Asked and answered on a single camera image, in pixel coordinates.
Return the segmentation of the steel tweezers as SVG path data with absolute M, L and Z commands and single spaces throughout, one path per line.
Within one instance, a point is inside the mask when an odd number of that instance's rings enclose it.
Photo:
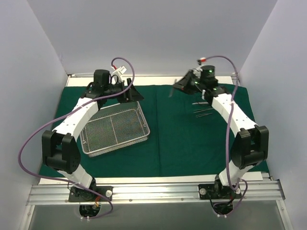
M 200 113 L 200 112 L 205 112 L 205 111 L 210 111 L 210 110 L 213 110 L 213 108 L 208 108 L 208 109 L 197 109 L 197 110 L 194 110 L 193 113 Z
M 205 116 L 209 116 L 209 115 L 212 115 L 212 113 L 205 113 L 205 114 L 201 114 L 201 115 L 196 115 L 196 118 L 205 117 Z

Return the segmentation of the metal mesh tray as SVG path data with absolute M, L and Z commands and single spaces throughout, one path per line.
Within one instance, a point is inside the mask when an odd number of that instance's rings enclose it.
M 96 157 L 146 141 L 150 129 L 139 102 L 118 103 L 100 109 L 80 133 L 88 157 Z

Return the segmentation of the green surgical cloth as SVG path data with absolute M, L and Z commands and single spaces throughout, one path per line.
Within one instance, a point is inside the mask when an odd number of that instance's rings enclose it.
M 196 114 L 203 105 L 199 94 L 187 95 L 171 86 L 137 86 L 150 129 L 149 138 L 97 157 L 81 155 L 83 168 L 93 177 L 169 177 L 218 174 L 225 168 L 225 146 L 234 141 L 216 111 Z M 212 115 L 196 118 L 196 115 Z

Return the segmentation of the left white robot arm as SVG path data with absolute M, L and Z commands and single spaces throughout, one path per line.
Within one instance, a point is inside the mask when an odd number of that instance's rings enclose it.
M 79 194 L 86 201 L 96 197 L 96 182 L 81 165 L 77 139 L 86 123 L 108 99 L 115 98 L 121 104 L 143 100 L 133 82 L 134 78 L 127 78 L 126 82 L 118 80 L 113 84 L 108 70 L 96 70 L 93 82 L 88 84 L 73 110 L 62 118 L 60 125 L 42 134 L 43 164 L 79 187 Z

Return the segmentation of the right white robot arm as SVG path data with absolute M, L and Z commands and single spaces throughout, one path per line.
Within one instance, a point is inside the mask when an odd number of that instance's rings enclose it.
M 235 140 L 226 145 L 226 167 L 219 173 L 219 182 L 213 185 L 213 192 L 223 198 L 230 193 L 230 187 L 238 188 L 238 181 L 253 167 L 268 157 L 269 131 L 252 121 L 234 101 L 234 92 L 221 86 L 215 77 L 215 67 L 201 65 L 189 70 L 173 89 L 188 95 L 201 93 L 209 104 L 227 123 L 226 132 L 232 132 Z

